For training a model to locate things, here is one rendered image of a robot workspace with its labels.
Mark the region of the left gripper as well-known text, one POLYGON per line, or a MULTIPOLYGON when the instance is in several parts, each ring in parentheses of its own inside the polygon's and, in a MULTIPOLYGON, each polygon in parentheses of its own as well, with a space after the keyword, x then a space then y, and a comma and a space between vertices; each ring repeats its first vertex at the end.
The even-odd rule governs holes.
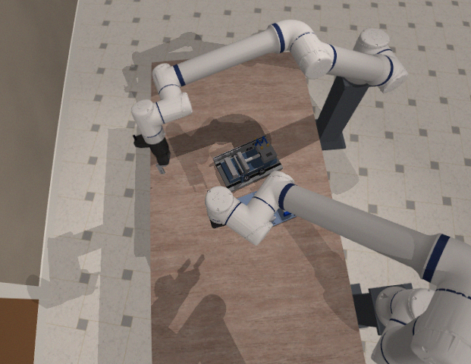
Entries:
POLYGON ((223 224, 221 221, 214 221, 210 217, 209 217, 209 219, 211 221, 212 228, 219 228, 219 227, 222 227, 222 226, 226 225, 226 224, 223 224))

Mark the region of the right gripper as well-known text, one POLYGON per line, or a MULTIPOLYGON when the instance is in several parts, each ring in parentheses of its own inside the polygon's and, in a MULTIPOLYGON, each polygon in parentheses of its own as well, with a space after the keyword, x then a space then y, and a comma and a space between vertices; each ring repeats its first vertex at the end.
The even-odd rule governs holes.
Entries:
POLYGON ((156 156, 158 164, 156 164, 157 169, 160 174, 165 174, 163 167, 167 167, 170 160, 170 151, 167 140, 164 138, 166 133, 162 128, 162 132, 153 138, 145 138, 142 134, 135 136, 134 145, 138 148, 150 148, 152 154, 156 156))

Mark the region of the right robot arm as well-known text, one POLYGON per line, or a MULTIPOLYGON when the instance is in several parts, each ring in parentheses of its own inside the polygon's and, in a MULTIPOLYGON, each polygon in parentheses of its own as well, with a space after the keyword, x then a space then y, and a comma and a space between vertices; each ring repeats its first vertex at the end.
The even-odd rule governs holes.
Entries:
POLYGON ((161 101, 138 101, 132 106, 131 114, 143 137, 156 137, 162 132, 162 124, 193 112, 187 93, 182 93, 180 87, 270 52, 290 51, 308 79, 337 75, 351 83, 367 83, 389 93, 409 75, 389 48, 389 40, 385 31, 367 28, 352 51, 321 42, 302 21, 282 20, 270 24, 261 33, 180 64, 159 64, 153 69, 152 78, 161 101))

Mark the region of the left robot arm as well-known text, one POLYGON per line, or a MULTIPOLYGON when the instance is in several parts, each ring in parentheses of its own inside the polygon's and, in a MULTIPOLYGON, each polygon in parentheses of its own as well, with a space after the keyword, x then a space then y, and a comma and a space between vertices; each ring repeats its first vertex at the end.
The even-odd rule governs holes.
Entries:
POLYGON ((377 364, 471 364, 469 244, 420 233, 299 187, 281 171, 265 179, 247 206, 222 186, 207 192, 205 205, 212 220, 254 245, 283 209, 413 268, 436 291, 388 287, 378 295, 375 310, 386 328, 371 359, 377 364))

